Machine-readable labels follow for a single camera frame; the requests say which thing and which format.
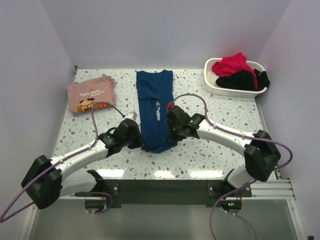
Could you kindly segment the blue t shirt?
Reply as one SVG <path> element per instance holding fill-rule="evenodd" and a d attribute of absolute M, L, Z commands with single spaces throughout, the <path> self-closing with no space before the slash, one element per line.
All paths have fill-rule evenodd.
<path fill-rule="evenodd" d="M 140 132 L 146 152 L 162 153 L 177 145 L 169 141 L 167 106 L 173 97 L 173 72 L 162 70 L 136 73 L 136 89 L 140 116 Z"/>

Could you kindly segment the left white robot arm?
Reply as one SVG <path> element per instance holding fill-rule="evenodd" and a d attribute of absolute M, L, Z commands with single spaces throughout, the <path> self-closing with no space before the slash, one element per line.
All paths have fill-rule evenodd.
<path fill-rule="evenodd" d="M 47 158 L 37 157 L 21 182 L 33 203 L 42 210 L 51 206 L 59 197 L 63 180 L 87 165 L 119 153 L 122 148 L 136 149 L 143 145 L 139 126 L 132 117 L 125 117 L 111 133 L 106 131 L 98 137 L 65 155 Z"/>

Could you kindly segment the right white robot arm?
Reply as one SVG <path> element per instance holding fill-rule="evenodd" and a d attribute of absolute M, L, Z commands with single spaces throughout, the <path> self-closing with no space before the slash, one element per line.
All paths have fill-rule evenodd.
<path fill-rule="evenodd" d="M 189 116 L 179 106 L 168 109 L 165 115 L 170 141 L 179 142 L 186 138 L 207 140 L 230 148 L 244 157 L 244 164 L 232 169 L 220 184 L 227 196 L 235 196 L 243 185 L 254 180 L 266 182 L 281 158 L 269 134 L 263 130 L 253 133 L 222 128 L 202 114 Z"/>

